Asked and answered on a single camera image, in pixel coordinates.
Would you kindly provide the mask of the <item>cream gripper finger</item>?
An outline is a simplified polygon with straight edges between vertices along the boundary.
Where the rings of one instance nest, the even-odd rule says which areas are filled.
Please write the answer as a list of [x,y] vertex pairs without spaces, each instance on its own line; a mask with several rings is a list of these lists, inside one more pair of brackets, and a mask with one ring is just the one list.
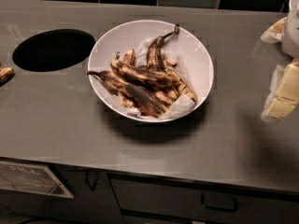
[[299,105],[299,62],[278,65],[273,73],[261,119],[268,123],[285,119]]
[[284,17],[271,25],[266,31],[263,32],[261,35],[261,40],[269,44],[280,42],[286,20],[287,18]]

